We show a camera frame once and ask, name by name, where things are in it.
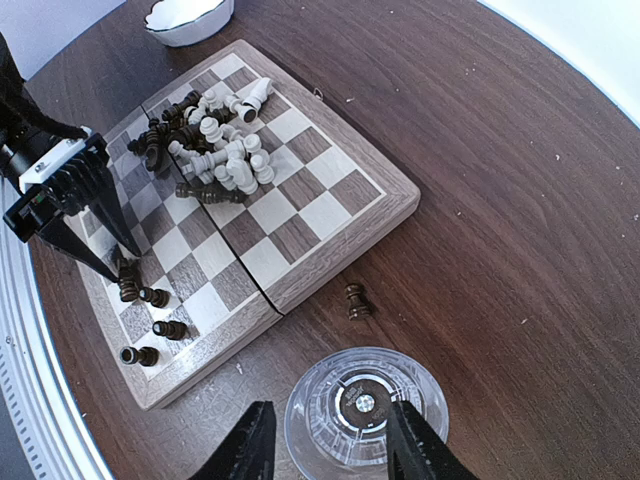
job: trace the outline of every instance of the perforated metal strip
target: perforated metal strip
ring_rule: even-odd
[[[17,198],[0,180],[0,216]],[[29,248],[2,220],[0,391],[36,479],[113,479],[62,373]]]

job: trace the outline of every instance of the wooden chess board frame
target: wooden chess board frame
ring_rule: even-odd
[[[103,279],[79,264],[96,317],[115,361],[134,398],[144,410],[168,405],[218,368],[275,324],[282,318],[282,314],[302,303],[410,216],[420,199],[418,188],[355,129],[243,40],[222,49],[168,84],[145,101],[141,109],[138,108],[120,122],[105,139],[108,142],[113,141],[132,122],[139,120],[142,111],[149,116],[160,102],[178,89],[184,89],[190,80],[231,54],[237,55],[258,76],[272,78],[278,94],[295,106],[330,138],[333,145],[355,162],[358,169],[379,189],[381,195],[355,215],[344,228],[334,232],[320,242],[309,255],[297,261],[294,264],[295,268],[289,269],[277,281],[266,286],[256,282],[259,287],[258,294],[240,311],[234,312],[231,319],[199,338],[188,350],[180,352],[162,372],[152,378],[142,371],[144,367],[120,363],[120,349],[129,344],[127,336],[117,315],[113,314]],[[76,231],[81,229],[73,219],[71,223]],[[236,255],[236,258],[242,261],[240,255]]]

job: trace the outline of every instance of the chessboard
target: chessboard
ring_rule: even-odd
[[[127,150],[150,118],[192,90],[244,98],[262,77],[274,91],[259,117],[230,123],[256,133],[271,157],[272,183],[241,204],[177,198],[175,158],[156,172]],[[123,303],[119,288],[80,265],[96,317],[132,395],[148,410],[168,405],[276,323],[416,209],[420,192],[320,99],[244,41],[171,82],[105,135],[127,225],[143,255],[142,282],[171,293],[166,308]],[[69,219],[115,271],[125,249],[88,210]],[[188,338],[155,336],[156,320],[188,325]],[[125,346],[160,352],[152,367],[124,365]]]

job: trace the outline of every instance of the dark wood tabletop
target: dark wood tabletop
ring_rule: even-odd
[[[42,109],[106,133],[244,38],[320,89],[422,201],[266,334],[148,413],[76,265],[34,241],[56,347],[117,478],[188,477],[256,399],[276,406],[278,478],[296,478],[282,441],[292,387],[325,356],[364,345],[433,373],[448,445],[483,479],[637,478],[640,136],[602,93],[473,1],[238,0],[223,32],[181,49],[144,32],[153,1],[129,0],[38,73],[28,87]],[[352,281],[377,309],[368,321],[347,319]]]

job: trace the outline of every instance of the wood grain surface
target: wood grain surface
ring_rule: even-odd
[[[449,446],[481,478],[637,477],[640,138],[614,105],[466,0],[238,0],[221,34],[182,49],[145,35],[152,3],[130,0],[30,82],[47,113],[106,132],[244,38],[320,89],[423,197],[275,327],[148,413],[75,264],[34,241],[60,358],[118,478],[186,478],[256,399],[276,406],[277,478],[296,478],[282,435],[291,388],[326,355],[361,345],[402,351],[433,373]],[[377,308],[370,321],[347,320],[351,281]]]

